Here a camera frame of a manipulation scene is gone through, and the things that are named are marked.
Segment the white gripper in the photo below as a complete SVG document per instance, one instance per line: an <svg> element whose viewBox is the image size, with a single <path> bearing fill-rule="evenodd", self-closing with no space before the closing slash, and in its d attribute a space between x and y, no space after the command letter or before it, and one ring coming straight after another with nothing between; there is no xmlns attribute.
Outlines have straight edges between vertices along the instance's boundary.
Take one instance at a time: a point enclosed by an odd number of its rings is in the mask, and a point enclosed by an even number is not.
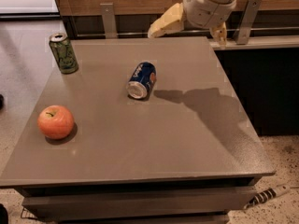
<svg viewBox="0 0 299 224"><path fill-rule="evenodd" d="M236 0L183 0L171 6L148 30L148 38L161 37L184 29L184 13L194 27L209 29L213 39L225 46L227 29L225 21L235 9Z"/></svg>

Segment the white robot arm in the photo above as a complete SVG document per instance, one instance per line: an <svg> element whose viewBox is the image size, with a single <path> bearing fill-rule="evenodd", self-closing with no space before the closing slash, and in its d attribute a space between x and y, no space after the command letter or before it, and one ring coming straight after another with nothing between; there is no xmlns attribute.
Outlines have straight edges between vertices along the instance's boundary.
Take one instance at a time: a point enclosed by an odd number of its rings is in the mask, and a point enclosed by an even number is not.
<svg viewBox="0 0 299 224"><path fill-rule="evenodd" d="M183 0L175 3L148 30L148 38L170 35L184 30L189 23L195 28L208 29L221 47L226 46L225 22L236 7L237 0Z"/></svg>

